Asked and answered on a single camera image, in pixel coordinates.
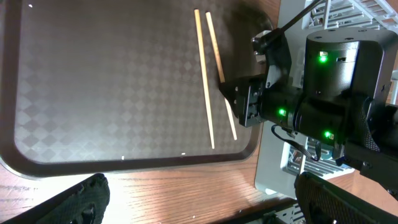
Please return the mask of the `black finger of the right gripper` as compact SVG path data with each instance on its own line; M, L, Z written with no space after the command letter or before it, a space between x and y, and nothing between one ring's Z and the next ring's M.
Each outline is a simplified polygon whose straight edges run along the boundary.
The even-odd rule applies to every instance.
M239 90L236 89L237 87L239 87L238 79L220 82L219 84L220 92L227 99L232 108L235 108L238 102Z

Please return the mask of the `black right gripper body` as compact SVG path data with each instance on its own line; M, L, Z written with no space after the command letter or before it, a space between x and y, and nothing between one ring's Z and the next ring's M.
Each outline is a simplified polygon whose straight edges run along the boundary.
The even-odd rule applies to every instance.
M260 77L242 77L236 85L235 109L238 113L239 124L251 127L263 123L261 117L262 92L264 80Z

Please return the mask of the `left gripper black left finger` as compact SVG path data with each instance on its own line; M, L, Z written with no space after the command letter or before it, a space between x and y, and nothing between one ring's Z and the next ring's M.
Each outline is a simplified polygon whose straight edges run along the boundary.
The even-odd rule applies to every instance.
M101 224L109 200L108 180L97 173L5 222Z

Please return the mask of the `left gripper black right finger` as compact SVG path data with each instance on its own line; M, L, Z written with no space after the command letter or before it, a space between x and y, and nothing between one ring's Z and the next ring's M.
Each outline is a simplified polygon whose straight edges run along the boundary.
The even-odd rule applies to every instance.
M307 223L397 223L397 217L319 176L303 172L294 183L296 199Z

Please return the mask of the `wooden chopstick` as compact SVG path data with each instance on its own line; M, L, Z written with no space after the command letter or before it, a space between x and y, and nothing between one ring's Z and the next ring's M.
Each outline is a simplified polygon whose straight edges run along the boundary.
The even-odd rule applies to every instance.
M201 76L203 82L203 92L205 97L205 107L206 107L206 116L208 120L208 129L210 135L211 148L215 148L215 138L213 132L213 120L211 117L211 103L210 103L210 94L208 87L208 77L206 71L206 60L205 60L205 49L203 45L203 33L201 28L201 20L200 20L200 11L198 9L194 10L195 17L195 25L197 30L197 41L198 41L198 50L199 50L199 58L200 58L200 68L201 68Z
M215 34L215 28L213 25L213 20L211 17L211 12L206 12L205 13L206 16L206 21L208 24L208 28L209 28L209 32L210 32L210 37L211 37L211 43L213 46L213 51L214 51L214 55L215 55L215 60L216 60L216 66L218 69L218 75L219 75L219 79L221 83L225 82L225 77L224 77L224 71L223 71L223 66L221 63L221 57L220 57L220 51L218 48L218 43L217 43L217 39L216 39L216 34ZM228 100L225 98L224 99L225 102L225 106L226 106L226 110L227 110L227 114L228 114L228 119L229 119L229 123L230 123L230 127L231 127L231 132L233 135L233 139L236 141L237 140L237 134L236 134L236 128L234 125L234 118L233 118L233 113L231 110L231 106L228 102Z

